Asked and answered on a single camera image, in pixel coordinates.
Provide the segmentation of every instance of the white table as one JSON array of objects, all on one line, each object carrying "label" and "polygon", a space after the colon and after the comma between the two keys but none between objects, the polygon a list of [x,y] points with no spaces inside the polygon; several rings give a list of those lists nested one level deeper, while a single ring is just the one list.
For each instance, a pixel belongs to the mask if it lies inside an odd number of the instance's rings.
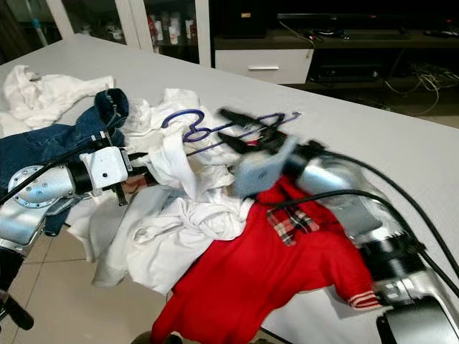
[{"label": "white table", "polygon": [[[224,105],[256,115],[300,111],[303,116],[285,125],[285,132],[305,140],[318,139],[335,151],[383,170],[421,203],[440,228],[453,254],[459,257],[459,245],[455,244],[459,242],[457,129],[83,35],[0,66],[0,81],[19,63],[43,75],[65,74],[83,80],[112,75],[116,86],[129,97],[142,97],[153,104],[161,99],[165,87],[179,87],[197,92],[211,111]],[[65,114],[61,123],[73,123],[92,101],[79,102]],[[383,183],[375,183],[407,217],[434,260],[452,276],[439,247],[414,211]],[[285,307],[273,312],[263,327],[294,343],[378,343],[374,322],[379,314],[381,310],[354,312],[320,290],[297,295]]]}]

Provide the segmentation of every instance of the blue denim jacket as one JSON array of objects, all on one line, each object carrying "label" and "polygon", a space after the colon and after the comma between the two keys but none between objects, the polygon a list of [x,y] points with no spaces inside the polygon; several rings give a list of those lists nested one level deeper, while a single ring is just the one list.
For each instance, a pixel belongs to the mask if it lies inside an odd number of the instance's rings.
[{"label": "blue denim jacket", "polygon": [[[8,191],[10,178],[21,168],[42,165],[87,143],[91,135],[99,137],[100,131],[109,133],[113,145],[123,146],[124,136],[118,128],[124,124],[128,112],[126,95],[122,90],[113,88],[99,92],[95,96],[94,106],[87,109],[75,125],[54,124],[0,139],[0,194]],[[47,216],[45,231],[57,235],[69,211],[67,209],[58,215]]]}]

